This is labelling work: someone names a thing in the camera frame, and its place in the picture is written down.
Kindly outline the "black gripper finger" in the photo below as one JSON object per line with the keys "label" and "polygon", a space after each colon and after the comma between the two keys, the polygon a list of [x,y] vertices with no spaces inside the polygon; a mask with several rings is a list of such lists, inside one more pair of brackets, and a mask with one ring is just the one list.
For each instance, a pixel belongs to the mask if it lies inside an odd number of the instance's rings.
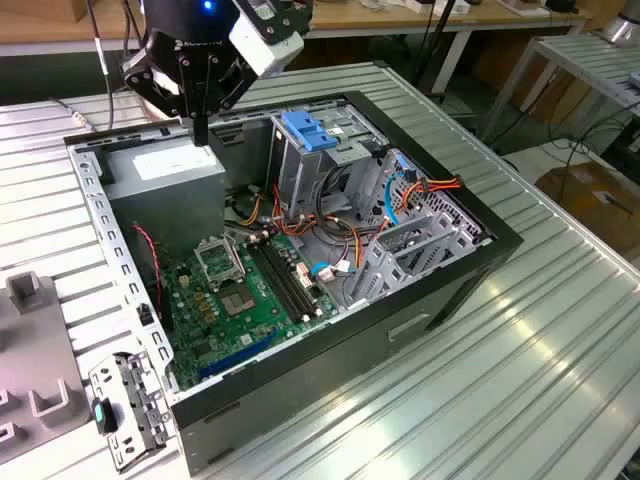
{"label": "black gripper finger", "polygon": [[201,110],[190,101],[184,89],[167,74],[158,70],[151,55],[139,50],[122,63],[125,85],[130,87],[158,116],[176,118],[186,129],[195,146],[200,146]]}
{"label": "black gripper finger", "polygon": [[230,110],[254,81],[255,72],[242,57],[228,64],[219,57],[209,59],[200,117],[201,146],[208,144],[210,118],[219,111]]}

